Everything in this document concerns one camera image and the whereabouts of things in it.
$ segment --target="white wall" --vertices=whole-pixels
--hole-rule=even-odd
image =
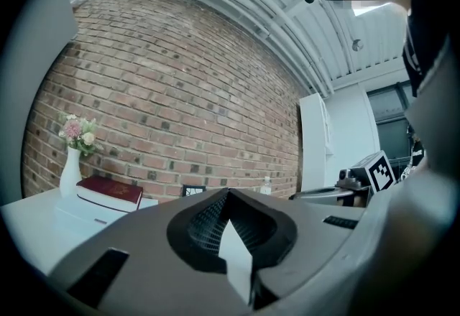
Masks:
[[[28,0],[0,59],[0,204],[22,198],[22,139],[35,94],[77,32],[69,0]]]
[[[326,186],[339,171],[380,150],[379,135],[366,91],[360,84],[336,91],[324,100],[331,117],[333,155],[326,158]]]

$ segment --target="black vent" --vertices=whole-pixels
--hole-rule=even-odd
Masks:
[[[167,227],[167,239],[195,270],[225,274],[226,262],[218,252],[229,220],[252,255],[253,270],[278,265],[297,238],[297,227],[286,214],[225,188],[178,213]]]
[[[229,220],[251,254],[267,242],[277,228],[271,217],[228,192],[193,217],[188,233],[201,248],[217,255]]]
[[[324,223],[331,224],[332,226],[342,227],[346,229],[355,229],[358,225],[357,220],[338,218],[336,216],[328,216],[323,220]]]

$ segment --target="ceiling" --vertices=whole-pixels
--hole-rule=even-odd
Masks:
[[[393,5],[359,17],[324,0],[199,0],[231,17],[286,64],[305,93],[323,97],[404,69],[405,15]],[[363,49],[355,52],[353,41]]]

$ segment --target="brick wall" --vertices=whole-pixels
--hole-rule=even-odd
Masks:
[[[87,0],[77,37],[48,72],[23,148],[25,196],[59,185],[58,111],[96,118],[105,150],[82,175],[144,187],[160,202],[181,185],[295,192],[300,91],[277,58],[194,0]]]

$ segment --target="red book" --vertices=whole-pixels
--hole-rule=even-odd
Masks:
[[[81,180],[77,186],[79,198],[126,213],[137,210],[142,198],[142,187],[127,185],[98,175]]]

